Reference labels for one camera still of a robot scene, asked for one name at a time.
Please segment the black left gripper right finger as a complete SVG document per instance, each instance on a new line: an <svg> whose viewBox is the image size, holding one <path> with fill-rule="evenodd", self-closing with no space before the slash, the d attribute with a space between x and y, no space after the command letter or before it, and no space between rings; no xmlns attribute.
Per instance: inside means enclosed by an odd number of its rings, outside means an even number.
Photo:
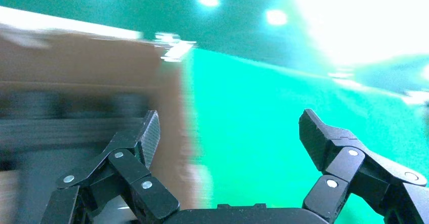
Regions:
<svg viewBox="0 0 429 224"><path fill-rule="evenodd" d="M299 139L321 177L303 208L334 223L350 195L385 223L428 223L427 179L369 150L351 131L325 124L311 109L298 121Z"/></svg>

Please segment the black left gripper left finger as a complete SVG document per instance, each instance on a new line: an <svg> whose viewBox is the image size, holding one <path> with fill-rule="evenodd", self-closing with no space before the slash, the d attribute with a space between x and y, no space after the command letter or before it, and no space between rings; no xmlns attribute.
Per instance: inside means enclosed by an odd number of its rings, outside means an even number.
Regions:
<svg viewBox="0 0 429 224"><path fill-rule="evenodd" d="M165 222L180 204L149 169L159 140L158 113L150 110L138 127L117 132L99 155L57 179L41 223L92 223L118 196L139 223Z"/></svg>

